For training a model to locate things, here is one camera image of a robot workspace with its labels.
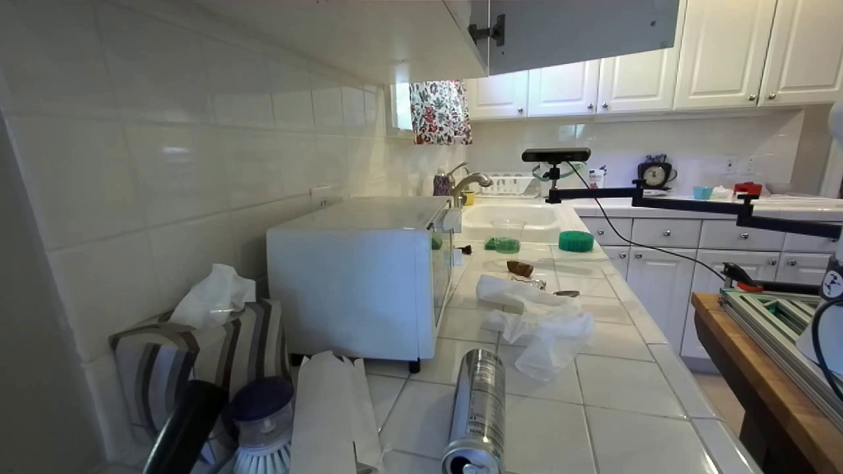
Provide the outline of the white robot base with label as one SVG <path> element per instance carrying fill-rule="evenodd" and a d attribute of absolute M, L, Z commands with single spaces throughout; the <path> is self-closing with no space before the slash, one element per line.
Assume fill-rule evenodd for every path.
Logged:
<path fill-rule="evenodd" d="M 836 385 L 843 385 L 843 262 L 838 258 L 829 258 L 821 273 L 820 298 L 811 324 L 797 336 L 797 351 Z"/>

